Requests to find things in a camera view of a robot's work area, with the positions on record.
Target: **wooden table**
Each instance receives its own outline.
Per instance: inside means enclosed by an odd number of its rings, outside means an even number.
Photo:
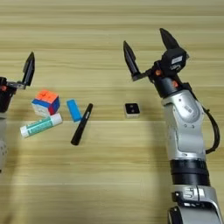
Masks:
[[[161,99],[147,79],[131,81],[123,59],[126,39],[142,70],[159,60],[160,27],[190,54],[180,77],[191,82],[223,134],[223,1],[1,0],[1,76],[21,79],[30,51],[36,73],[8,111],[0,223],[166,223],[173,203]],[[59,94],[64,122],[23,139],[19,127],[40,118],[31,101],[43,88]],[[70,144],[77,124],[66,102],[73,98],[82,113],[94,104],[79,147]],[[125,102],[139,103],[139,119],[125,118]],[[209,147],[213,132],[207,119],[204,124]],[[222,140],[208,156],[208,167],[224,213],[223,146]]]

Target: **black marker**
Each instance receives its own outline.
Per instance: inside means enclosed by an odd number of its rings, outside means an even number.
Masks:
[[[83,132],[83,130],[86,127],[86,124],[88,122],[88,118],[90,117],[90,114],[91,114],[91,111],[92,111],[93,106],[94,105],[92,103],[89,103],[88,104],[87,109],[85,111],[85,114],[81,118],[80,124],[79,124],[77,130],[75,131],[75,133],[73,135],[73,139],[71,141],[71,144],[73,144],[73,145],[78,145],[79,144],[79,142],[81,140],[82,132]]]

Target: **rubik's cube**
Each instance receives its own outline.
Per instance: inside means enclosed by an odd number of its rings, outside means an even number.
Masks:
[[[60,107],[60,98],[48,90],[42,90],[31,103],[38,116],[52,116]]]

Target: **white tube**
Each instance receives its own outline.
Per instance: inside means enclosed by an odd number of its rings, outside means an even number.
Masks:
[[[47,118],[44,118],[42,120],[39,120],[37,122],[28,124],[24,127],[20,128],[21,131],[21,135],[23,137],[29,137],[32,135],[35,135],[43,130],[47,130],[50,129],[51,127],[62,123],[62,118],[60,116],[60,114],[56,114],[56,115],[51,115],[48,116]]]

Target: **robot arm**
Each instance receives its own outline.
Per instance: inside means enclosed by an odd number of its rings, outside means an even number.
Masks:
[[[204,111],[188,90],[163,99],[166,149],[171,164],[172,199],[170,223],[177,217],[184,224],[222,224],[221,210],[210,186],[201,124]]]
[[[6,111],[10,105],[11,97],[17,92],[18,88],[25,89],[32,83],[35,71],[35,58],[32,52],[24,65],[24,78],[22,81],[12,82],[0,77],[0,172],[4,168],[7,147],[5,142],[6,131]]]
[[[182,83],[178,77],[178,72],[186,65],[188,54],[168,31],[160,29],[160,32],[167,51],[145,73],[139,72],[135,54],[126,42],[123,50],[133,81],[149,77],[163,98],[166,149],[173,182],[171,196],[177,203],[168,212],[168,223],[223,224],[206,163],[206,154],[215,151],[219,145],[219,128],[198,102],[190,85]],[[205,149],[201,130],[205,113],[213,124],[215,134],[210,150]]]

